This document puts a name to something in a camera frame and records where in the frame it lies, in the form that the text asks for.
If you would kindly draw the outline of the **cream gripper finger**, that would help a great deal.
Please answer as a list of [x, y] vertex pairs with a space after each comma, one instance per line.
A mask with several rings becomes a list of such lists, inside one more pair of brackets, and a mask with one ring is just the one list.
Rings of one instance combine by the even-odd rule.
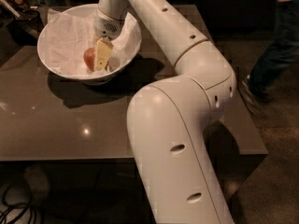
[[105, 69], [108, 65], [113, 44], [108, 38], [99, 39], [94, 47], [94, 70]]

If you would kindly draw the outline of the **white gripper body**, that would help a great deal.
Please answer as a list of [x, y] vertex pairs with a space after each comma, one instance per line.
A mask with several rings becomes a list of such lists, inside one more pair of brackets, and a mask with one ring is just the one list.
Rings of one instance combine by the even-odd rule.
[[95, 34], [100, 37], [107, 37], [111, 40], [118, 38], [121, 34], [124, 20], [115, 20], [97, 10], [93, 17], [93, 28]]

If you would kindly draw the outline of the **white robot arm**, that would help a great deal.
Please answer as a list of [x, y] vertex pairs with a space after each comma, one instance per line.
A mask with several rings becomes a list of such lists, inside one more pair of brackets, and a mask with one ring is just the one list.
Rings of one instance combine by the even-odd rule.
[[165, 0], [99, 0], [95, 31], [133, 9], [175, 69], [139, 90], [127, 111], [135, 163], [157, 224], [235, 224], [203, 131], [235, 95], [235, 72], [216, 47]]

